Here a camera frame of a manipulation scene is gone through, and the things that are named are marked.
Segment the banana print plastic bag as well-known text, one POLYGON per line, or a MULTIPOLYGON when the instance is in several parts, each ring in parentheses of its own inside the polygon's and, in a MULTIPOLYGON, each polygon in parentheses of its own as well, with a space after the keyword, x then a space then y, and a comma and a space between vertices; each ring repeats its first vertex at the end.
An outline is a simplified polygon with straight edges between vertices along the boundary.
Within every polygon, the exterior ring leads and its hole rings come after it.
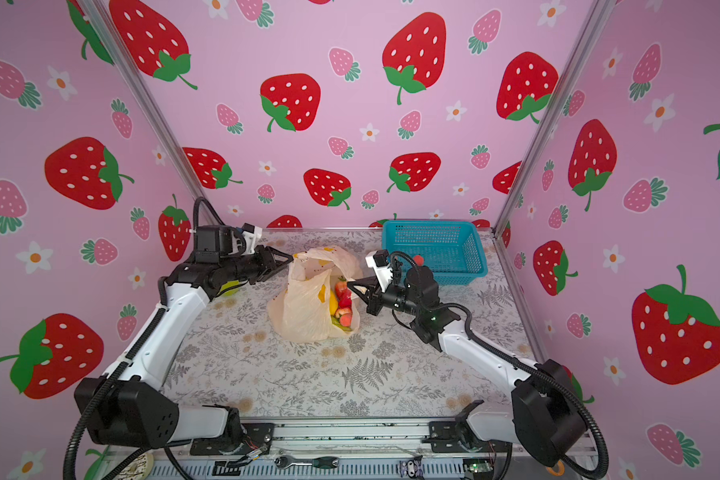
POLYGON ((275 332, 294 343, 312 343, 330 338, 348 338, 360 328, 360 314, 352 293, 352 331, 332 324, 330 291, 343 278, 356 280, 361 273, 357 258, 338 246, 317 247, 297 253, 289 265, 285 290, 267 307, 275 332))

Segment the yellow fake banana bunch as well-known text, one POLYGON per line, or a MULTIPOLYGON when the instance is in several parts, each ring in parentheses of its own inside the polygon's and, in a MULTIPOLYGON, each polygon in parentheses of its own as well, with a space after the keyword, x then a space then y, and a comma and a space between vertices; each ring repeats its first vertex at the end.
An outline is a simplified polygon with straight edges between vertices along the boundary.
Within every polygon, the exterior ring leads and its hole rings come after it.
POLYGON ((329 313, 332 317, 336 315, 339 308, 338 299, 334 291, 330 291, 329 295, 329 313))

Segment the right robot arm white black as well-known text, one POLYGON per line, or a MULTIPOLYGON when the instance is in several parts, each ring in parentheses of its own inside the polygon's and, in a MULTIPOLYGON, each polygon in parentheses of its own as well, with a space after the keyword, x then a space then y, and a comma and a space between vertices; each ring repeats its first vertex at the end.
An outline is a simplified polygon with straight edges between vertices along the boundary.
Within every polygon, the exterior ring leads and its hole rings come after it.
POLYGON ((518 357, 478 334, 466 306, 444 302, 431 270, 401 266, 396 252, 374 274, 348 282, 347 288, 370 315, 383 309, 411 316, 407 328, 424 344, 456 358, 499 387, 510 401, 506 412, 493 412, 475 401, 455 416, 450 441, 470 451, 498 441, 520 445, 546 467, 564 463, 587 479, 603 479, 610 466, 604 435, 574 392, 565 369, 553 360, 537 363, 518 357))

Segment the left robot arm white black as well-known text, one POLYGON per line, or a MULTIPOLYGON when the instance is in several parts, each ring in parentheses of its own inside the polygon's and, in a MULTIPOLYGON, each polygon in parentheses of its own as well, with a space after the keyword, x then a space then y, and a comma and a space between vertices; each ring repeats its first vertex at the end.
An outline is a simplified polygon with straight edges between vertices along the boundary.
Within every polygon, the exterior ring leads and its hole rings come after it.
POLYGON ((209 440, 232 453, 247 440, 238 409, 181 406, 162 393, 189 328, 228 282, 237 288, 264 282, 286 269, 293 256, 260 244, 251 224, 233 227, 213 212, 196 226, 188 257, 158 280, 159 301, 135 340, 97 378, 83 379, 74 398, 80 418, 66 447, 62 476, 76 476, 82 438, 133 448, 132 462, 152 450, 209 440))

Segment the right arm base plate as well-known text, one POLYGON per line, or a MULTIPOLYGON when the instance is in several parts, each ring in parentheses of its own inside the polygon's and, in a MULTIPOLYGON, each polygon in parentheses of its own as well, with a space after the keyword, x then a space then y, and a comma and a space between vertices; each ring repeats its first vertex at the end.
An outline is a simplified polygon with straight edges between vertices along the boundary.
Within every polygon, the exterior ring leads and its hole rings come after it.
POLYGON ((465 422, 455 420, 431 421, 428 436, 422 443, 429 444, 435 453, 506 453, 510 444, 497 440, 480 440, 465 422))

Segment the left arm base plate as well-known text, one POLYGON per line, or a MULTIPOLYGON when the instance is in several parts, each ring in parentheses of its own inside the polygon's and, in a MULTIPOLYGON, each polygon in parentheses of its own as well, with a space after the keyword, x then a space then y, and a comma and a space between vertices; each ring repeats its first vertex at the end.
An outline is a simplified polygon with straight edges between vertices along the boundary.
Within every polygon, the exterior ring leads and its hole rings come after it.
POLYGON ((251 452, 268 454, 274 429, 274 423, 242 423, 231 433, 224 433, 218 438, 193 440, 189 452, 191 456, 241 457, 251 452))

